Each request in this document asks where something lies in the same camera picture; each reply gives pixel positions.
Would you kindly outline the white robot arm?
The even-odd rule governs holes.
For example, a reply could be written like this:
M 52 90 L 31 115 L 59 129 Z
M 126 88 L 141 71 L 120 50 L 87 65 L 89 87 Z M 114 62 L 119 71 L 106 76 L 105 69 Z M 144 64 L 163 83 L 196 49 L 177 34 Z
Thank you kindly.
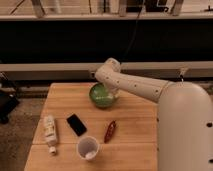
M 213 171 L 213 101 L 199 85 L 121 72 L 109 58 L 95 78 L 157 104 L 157 171 Z

